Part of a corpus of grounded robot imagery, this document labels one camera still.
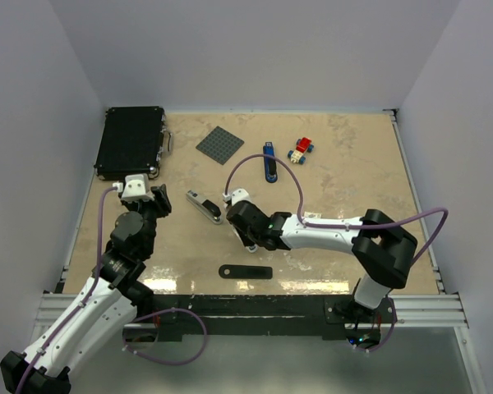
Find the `small white stapler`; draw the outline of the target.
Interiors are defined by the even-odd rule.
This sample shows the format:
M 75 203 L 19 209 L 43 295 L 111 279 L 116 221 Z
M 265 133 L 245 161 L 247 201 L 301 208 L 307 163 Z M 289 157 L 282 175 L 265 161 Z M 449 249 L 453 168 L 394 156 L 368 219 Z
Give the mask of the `small white stapler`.
M 250 237 L 241 229 L 232 226 L 233 233 L 237 236 L 237 238 L 241 241 L 243 247 L 249 253 L 255 253 L 258 250 L 258 245 L 250 239 Z

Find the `black stapler top cover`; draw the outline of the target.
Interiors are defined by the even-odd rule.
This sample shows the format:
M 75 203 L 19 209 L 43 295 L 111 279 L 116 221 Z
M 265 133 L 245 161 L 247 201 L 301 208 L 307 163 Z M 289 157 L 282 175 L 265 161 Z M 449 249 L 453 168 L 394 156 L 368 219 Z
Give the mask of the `black stapler top cover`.
M 273 269 L 265 266 L 224 264 L 219 268 L 224 279 L 269 280 L 273 278 Z

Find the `white staple box sleeve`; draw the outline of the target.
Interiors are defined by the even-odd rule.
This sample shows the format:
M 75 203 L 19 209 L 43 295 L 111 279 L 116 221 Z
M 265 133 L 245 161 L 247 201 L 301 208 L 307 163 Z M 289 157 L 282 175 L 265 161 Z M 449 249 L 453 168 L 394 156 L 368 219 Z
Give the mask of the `white staple box sleeve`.
M 316 213 L 316 212 L 308 212 L 308 211 L 306 211 L 303 214 L 303 217 L 305 219 L 317 219 L 317 218 L 322 218 L 322 214 L 321 213 Z

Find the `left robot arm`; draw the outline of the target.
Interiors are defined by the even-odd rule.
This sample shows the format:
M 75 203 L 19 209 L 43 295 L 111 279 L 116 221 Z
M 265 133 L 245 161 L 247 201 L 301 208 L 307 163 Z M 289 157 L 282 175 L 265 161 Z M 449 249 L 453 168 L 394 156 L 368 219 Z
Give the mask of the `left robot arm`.
M 68 393 L 83 364 L 126 323 L 154 312 L 152 290 L 139 282 L 154 252 L 157 221 L 172 206 L 164 185 L 139 176 L 114 184 L 127 211 L 107 244 L 98 244 L 97 264 L 76 298 L 38 340 L 0 363 L 10 393 Z

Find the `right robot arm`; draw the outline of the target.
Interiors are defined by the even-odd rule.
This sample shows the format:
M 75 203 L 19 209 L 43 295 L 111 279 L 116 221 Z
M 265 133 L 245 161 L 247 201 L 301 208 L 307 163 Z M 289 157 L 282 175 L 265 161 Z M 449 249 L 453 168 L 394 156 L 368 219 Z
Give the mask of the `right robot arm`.
M 349 311 L 361 323 L 379 312 L 381 301 L 394 289 L 406 286 L 417 239 L 377 209 L 350 219 L 314 218 L 302 223 L 296 214 L 265 215 L 252 202 L 232 204 L 226 218 L 252 250 L 318 249 L 354 256 L 366 274 L 357 284 Z

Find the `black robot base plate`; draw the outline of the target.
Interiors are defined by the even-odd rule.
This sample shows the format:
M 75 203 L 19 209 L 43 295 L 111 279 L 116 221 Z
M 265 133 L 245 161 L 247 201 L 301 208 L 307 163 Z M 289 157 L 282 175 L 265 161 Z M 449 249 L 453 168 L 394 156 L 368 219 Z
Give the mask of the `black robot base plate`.
M 354 339 L 370 335 L 397 321 L 390 299 L 369 311 L 350 295 L 155 295 L 139 309 L 139 322 L 128 323 L 129 340 L 180 341 L 201 334 L 201 319 L 210 336 L 321 337 Z

